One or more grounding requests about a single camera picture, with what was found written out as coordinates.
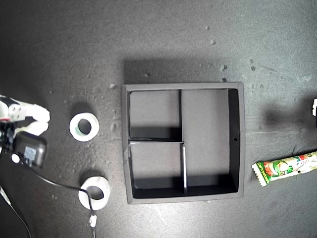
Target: black wire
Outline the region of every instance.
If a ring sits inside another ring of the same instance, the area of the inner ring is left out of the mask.
[[[17,213],[17,211],[14,209],[14,207],[12,205],[10,205],[10,207],[12,208],[12,210],[14,211],[14,213],[17,215],[17,217],[20,219],[20,221],[23,223],[26,231],[28,232],[28,236],[29,238],[32,238],[31,236],[31,232],[29,230],[29,227],[27,226],[27,224],[25,223],[25,221],[21,218],[21,216]]]
[[[71,190],[75,190],[75,191],[80,191],[80,192],[84,192],[85,194],[87,194],[88,196],[88,202],[89,202],[89,207],[90,207],[90,216],[93,216],[94,215],[94,210],[93,210],[93,207],[92,207],[92,204],[91,204],[91,196],[89,194],[89,192],[85,189],[81,189],[79,187],[72,187],[72,186],[68,186],[68,185],[64,185],[64,184],[61,184],[61,183],[58,183],[58,182],[53,182],[45,177],[43,177],[41,174],[39,174],[37,171],[35,171],[33,168],[31,168],[28,164],[26,164],[25,162],[22,162],[22,164],[24,165],[24,167],[26,169],[28,169],[29,171],[33,172],[40,180],[42,181],[45,181],[51,185],[54,185],[54,186],[57,186],[57,187],[63,187],[63,188],[68,188],[68,189],[71,189]],[[95,230],[95,227],[92,227],[93,229],[93,237],[95,238],[96,237],[96,230]]]

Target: candy wrapper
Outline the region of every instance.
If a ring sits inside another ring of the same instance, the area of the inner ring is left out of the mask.
[[[262,187],[269,182],[317,169],[317,151],[281,160],[257,162],[252,165]]]

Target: small hole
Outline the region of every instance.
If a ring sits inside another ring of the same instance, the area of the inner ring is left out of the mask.
[[[78,128],[85,135],[88,135],[91,131],[91,125],[86,119],[81,119],[79,121]]]
[[[87,191],[89,192],[91,198],[94,200],[100,200],[104,198],[104,193],[101,191],[100,188],[96,186],[89,186],[87,188]]]

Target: white tape roll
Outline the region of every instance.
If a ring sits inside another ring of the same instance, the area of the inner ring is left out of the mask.
[[[98,187],[104,194],[104,197],[102,199],[99,199],[99,200],[91,199],[91,205],[93,207],[93,210],[100,210],[104,208],[108,203],[110,191],[111,191],[108,180],[100,176],[90,177],[84,182],[84,184],[80,188],[87,190],[87,188],[90,186]],[[89,199],[86,193],[81,191],[78,192],[78,198],[84,207],[86,207],[87,209],[90,209]]]
[[[80,120],[85,119],[91,125],[89,134],[84,134],[79,129]],[[99,121],[97,117],[91,113],[80,113],[73,117],[69,124],[69,131],[76,140],[89,141],[93,139],[99,132]]]

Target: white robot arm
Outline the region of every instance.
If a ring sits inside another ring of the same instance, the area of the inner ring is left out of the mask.
[[[0,95],[0,121],[18,122],[24,121],[26,117],[32,117],[32,122],[26,127],[17,128],[14,136],[21,131],[39,136],[49,128],[50,112],[45,108],[24,103],[6,96]]]

